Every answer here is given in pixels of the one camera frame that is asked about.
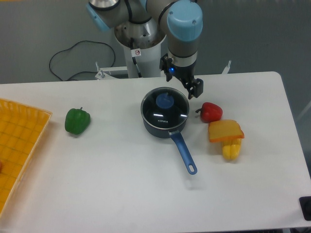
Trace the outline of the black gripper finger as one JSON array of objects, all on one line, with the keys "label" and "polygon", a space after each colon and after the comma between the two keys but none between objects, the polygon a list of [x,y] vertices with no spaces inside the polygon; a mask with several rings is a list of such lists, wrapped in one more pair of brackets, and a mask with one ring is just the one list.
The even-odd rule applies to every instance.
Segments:
[{"label": "black gripper finger", "polygon": [[172,58],[168,54],[163,55],[160,58],[159,68],[166,75],[166,81],[169,82],[173,78],[174,67],[172,65]]},{"label": "black gripper finger", "polygon": [[198,98],[204,90],[204,81],[202,79],[191,78],[191,80],[184,84],[188,92],[188,99]]}]

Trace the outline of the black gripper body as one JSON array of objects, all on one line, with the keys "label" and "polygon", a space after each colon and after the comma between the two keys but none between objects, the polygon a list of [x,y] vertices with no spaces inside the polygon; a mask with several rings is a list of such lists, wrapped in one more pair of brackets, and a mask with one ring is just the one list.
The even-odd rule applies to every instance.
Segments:
[{"label": "black gripper body", "polygon": [[181,67],[174,63],[173,58],[168,59],[167,81],[169,82],[173,77],[176,77],[186,89],[193,89],[194,68],[196,62],[194,61],[189,66]]}]

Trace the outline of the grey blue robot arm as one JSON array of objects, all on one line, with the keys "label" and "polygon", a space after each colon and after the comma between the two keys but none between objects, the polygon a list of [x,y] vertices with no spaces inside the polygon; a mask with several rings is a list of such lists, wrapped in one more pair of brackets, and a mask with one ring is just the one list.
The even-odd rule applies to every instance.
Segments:
[{"label": "grey blue robot arm", "polygon": [[102,31],[114,30],[131,77],[176,77],[188,98],[203,93],[194,77],[203,13],[195,0],[89,0],[87,11]]}]

